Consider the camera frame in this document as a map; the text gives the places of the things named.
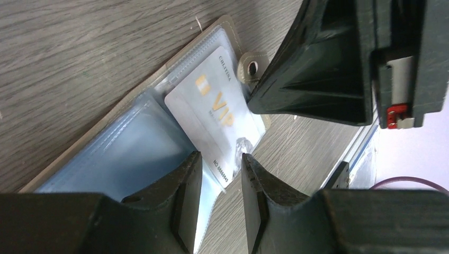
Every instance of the white surface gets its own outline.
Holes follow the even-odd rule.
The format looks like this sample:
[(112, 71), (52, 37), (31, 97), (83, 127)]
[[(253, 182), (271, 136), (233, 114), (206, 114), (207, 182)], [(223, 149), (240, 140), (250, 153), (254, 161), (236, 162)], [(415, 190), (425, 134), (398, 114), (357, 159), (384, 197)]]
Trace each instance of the white surface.
[[(449, 189), (449, 106), (427, 114), (422, 128), (381, 130), (377, 182), (415, 176)], [(393, 183), (389, 188), (426, 188), (418, 183)]]

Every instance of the gray wooden surface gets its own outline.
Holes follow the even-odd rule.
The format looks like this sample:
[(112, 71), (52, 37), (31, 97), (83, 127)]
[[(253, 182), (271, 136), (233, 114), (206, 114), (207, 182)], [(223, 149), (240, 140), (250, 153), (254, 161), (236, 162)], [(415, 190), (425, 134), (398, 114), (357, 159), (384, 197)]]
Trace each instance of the gray wooden surface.
[[(230, 14), (247, 50), (272, 57), (301, 1), (1, 0), (0, 191), (14, 192), (127, 91)], [(256, 158), (311, 194), (356, 128), (273, 116)], [(246, 253), (240, 176), (218, 198), (201, 253)]]

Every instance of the purple cable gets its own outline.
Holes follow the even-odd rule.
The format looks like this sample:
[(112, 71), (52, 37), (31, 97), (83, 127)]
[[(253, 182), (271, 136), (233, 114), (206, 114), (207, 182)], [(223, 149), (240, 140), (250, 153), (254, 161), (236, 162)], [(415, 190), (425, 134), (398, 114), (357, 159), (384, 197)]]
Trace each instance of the purple cable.
[(385, 179), (383, 181), (378, 182), (377, 184), (373, 185), (373, 187), (371, 187), (370, 189), (378, 189), (381, 186), (390, 184), (390, 183), (395, 183), (395, 182), (415, 182), (415, 183), (420, 183), (420, 184), (424, 184), (427, 185), (429, 187), (432, 187), (442, 193), (445, 193), (447, 195), (449, 195), (449, 190), (446, 190), (443, 186), (438, 185), (434, 182), (428, 181), (426, 179), (422, 179), (419, 177), (413, 177), (413, 176), (398, 176), (398, 177), (392, 177), (392, 178), (388, 178)]

